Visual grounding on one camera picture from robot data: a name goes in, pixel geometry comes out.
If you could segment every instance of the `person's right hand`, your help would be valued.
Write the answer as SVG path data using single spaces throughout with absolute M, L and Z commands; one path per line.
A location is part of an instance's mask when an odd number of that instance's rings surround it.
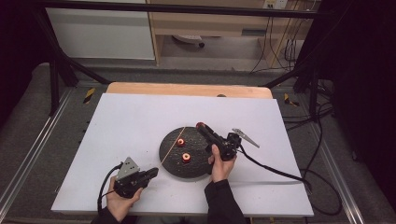
M 223 161 L 220 156 L 219 148 L 216 145 L 212 145 L 212 156 L 209 157 L 208 162 L 212 164 L 212 176 L 210 176 L 210 181 L 214 183 L 219 182 L 220 180 L 227 179 L 231 170 L 233 169 L 233 165 L 236 161 L 236 155 L 230 161 Z

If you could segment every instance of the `electrical outlet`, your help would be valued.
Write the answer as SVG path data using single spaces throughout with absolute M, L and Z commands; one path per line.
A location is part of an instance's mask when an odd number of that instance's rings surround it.
M 264 5 L 262 8 L 273 9 L 275 8 L 276 2 L 279 0 L 265 0 Z
M 288 0 L 276 0 L 274 8 L 275 9 L 285 9 L 287 3 L 288 3 Z

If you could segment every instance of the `person's left hand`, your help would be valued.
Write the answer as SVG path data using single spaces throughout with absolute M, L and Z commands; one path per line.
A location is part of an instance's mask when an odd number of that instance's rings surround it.
M 110 179 L 110 186 L 108 187 L 108 191 L 110 192 L 114 190 L 114 183 L 116 181 L 116 177 L 112 176 Z M 116 191 L 113 191 L 106 195 L 107 208 L 110 211 L 111 215 L 118 221 L 122 222 L 126 215 L 128 215 L 129 209 L 134 206 L 134 203 L 139 201 L 140 194 L 143 189 L 140 188 L 131 199 L 122 198 Z

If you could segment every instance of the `black metal frame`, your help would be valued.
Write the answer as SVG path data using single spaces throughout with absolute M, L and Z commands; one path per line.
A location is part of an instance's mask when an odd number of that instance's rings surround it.
M 276 17 L 276 18 L 298 18 L 315 20 L 332 20 L 336 15 L 331 11 L 293 11 L 293 10 L 273 10 L 264 8 L 244 8 L 244 7 L 204 7 L 204 6 L 182 6 L 182 5 L 159 5 L 159 4 L 135 4 L 135 3 L 108 3 L 108 2 L 85 2 L 85 1 L 62 1 L 62 0 L 35 0 L 29 1 L 36 22 L 44 31 L 50 44 L 53 61 L 50 63 L 51 71 L 51 112 L 52 115 L 59 105 L 58 74 L 63 78 L 66 86 L 76 86 L 78 79 L 72 68 L 75 68 L 102 84 L 109 84 L 111 81 L 100 77 L 93 71 L 84 67 L 69 58 L 60 48 L 55 33 L 45 18 L 45 8 L 73 8 L 90 10 L 114 10 L 114 11 L 146 11 L 146 12 L 168 12 L 168 13 L 190 13 L 190 14 L 212 14 L 212 15 L 235 15 L 253 17 Z M 306 64 L 296 67 L 263 87 L 273 88 L 275 85 L 285 81 L 290 77 L 299 76 L 305 70 Z

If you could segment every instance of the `gray floor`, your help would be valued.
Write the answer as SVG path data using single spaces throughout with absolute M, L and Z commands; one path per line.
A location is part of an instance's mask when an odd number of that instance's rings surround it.
M 205 38 L 205 47 L 181 44 L 168 37 L 165 39 L 163 63 L 160 66 L 139 66 L 133 62 L 122 68 L 111 66 L 95 66 L 92 70 L 100 75 L 117 81 L 135 82 L 171 82 L 171 83 L 200 83 L 257 86 L 268 82 L 284 71 L 265 71 L 256 74 L 248 72 L 260 57 L 257 40 L 234 39 L 223 37 Z M 265 61 L 260 68 L 266 68 Z M 55 223 L 55 220 L 89 220 L 86 216 L 65 216 L 50 211 L 54 192 L 64 180 L 68 167 L 78 150 L 78 142 L 82 140 L 88 127 L 87 121 L 92 117 L 94 109 L 106 86 L 97 86 L 96 92 L 89 104 L 82 103 L 87 90 L 89 78 L 79 76 L 84 81 L 71 94 L 70 101 L 55 126 L 47 144 L 43 147 L 31 173 L 28 175 L 14 203 L 7 213 L 7 221 L 14 218 L 30 218 L 29 223 Z M 284 93 L 290 99 L 298 101 L 306 97 L 304 94 L 294 94 L 291 85 L 295 80 L 290 79 L 281 87 L 273 89 L 274 97 L 279 102 L 283 116 L 302 116 L 301 106 L 286 105 L 283 102 Z M 4 192 L 12 176 L 18 170 L 24 156 L 28 153 L 35 138 L 44 126 L 50 111 L 49 71 L 45 66 L 38 67 L 29 89 L 20 103 L 14 109 L 8 122 L 0 132 L 0 191 Z M 366 223 L 396 223 L 396 215 L 388 201 L 379 190 L 363 163 L 351 159 L 351 152 L 347 141 L 340 130 L 337 119 L 331 116 L 323 120 L 323 132 L 326 142 L 334 155 L 342 175 L 361 210 Z M 290 142 L 299 167 L 305 167 L 311 157 L 317 141 L 309 125 L 289 131 Z M 323 159 L 318 155 L 313 170 L 330 180 L 330 176 Z M 333 210 L 336 200 L 333 193 L 321 181 L 309 176 L 313 184 L 311 202 L 324 210 Z M 92 190 L 99 187 L 89 186 Z M 338 216 L 328 217 L 315 212 L 309 222 L 313 223 L 348 223 L 344 211 Z M 280 223 L 302 223 L 299 218 L 275 218 Z M 270 223 L 268 217 L 255 218 L 254 223 Z

